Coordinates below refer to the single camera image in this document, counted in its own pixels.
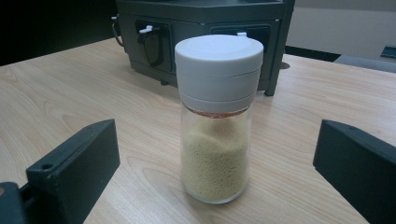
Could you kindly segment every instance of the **light wood tabletop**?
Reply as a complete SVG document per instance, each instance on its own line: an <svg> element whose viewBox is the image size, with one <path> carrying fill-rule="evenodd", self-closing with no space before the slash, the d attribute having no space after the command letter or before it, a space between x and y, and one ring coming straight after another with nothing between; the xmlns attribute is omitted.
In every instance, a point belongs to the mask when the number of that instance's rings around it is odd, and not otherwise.
<svg viewBox="0 0 396 224"><path fill-rule="evenodd" d="M0 67L0 182L83 127L115 119L121 165L85 223L367 223L313 166L331 119L396 146L396 74L285 55L253 104L250 179L211 205L182 188L177 89L136 73L114 39Z"/></svg>

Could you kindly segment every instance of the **jar lid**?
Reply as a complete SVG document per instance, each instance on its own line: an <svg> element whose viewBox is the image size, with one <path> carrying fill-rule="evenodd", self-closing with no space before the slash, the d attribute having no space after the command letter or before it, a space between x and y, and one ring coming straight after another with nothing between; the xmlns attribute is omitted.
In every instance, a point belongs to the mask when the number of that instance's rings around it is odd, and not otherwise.
<svg viewBox="0 0 396 224"><path fill-rule="evenodd" d="M260 78L263 46L236 35L203 35L177 43L177 85L183 103L199 111L250 106Z"/></svg>

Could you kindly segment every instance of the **granular powder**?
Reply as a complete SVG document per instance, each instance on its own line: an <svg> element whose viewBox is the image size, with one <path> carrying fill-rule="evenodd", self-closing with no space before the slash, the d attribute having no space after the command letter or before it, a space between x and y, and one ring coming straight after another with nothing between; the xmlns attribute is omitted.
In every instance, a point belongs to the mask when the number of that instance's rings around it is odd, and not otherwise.
<svg viewBox="0 0 396 224"><path fill-rule="evenodd" d="M248 181L248 134L237 119L202 118L182 137L182 181L207 203L230 201Z"/></svg>

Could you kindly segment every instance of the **glass jar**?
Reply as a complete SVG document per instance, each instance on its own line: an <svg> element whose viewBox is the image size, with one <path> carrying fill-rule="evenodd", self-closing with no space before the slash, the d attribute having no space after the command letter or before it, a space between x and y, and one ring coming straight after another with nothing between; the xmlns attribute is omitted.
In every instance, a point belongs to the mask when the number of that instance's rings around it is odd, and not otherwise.
<svg viewBox="0 0 396 224"><path fill-rule="evenodd" d="M181 113L181 180L205 203L227 203L248 182L251 107L225 114Z"/></svg>
<svg viewBox="0 0 396 224"><path fill-rule="evenodd" d="M181 181L202 202L227 203L248 182L251 104L262 55L262 44L246 36L204 35L176 45Z"/></svg>

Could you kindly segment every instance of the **hole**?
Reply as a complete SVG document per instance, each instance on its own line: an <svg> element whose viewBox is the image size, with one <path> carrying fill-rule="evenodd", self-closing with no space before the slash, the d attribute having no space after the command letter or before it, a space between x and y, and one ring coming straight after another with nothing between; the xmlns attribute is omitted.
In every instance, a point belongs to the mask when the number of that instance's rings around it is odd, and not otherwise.
<svg viewBox="0 0 396 224"><path fill-rule="evenodd" d="M53 165L50 164L50 163L44 164L44 165L41 166L41 169L42 169L42 170L49 170L52 166L53 166Z"/></svg>

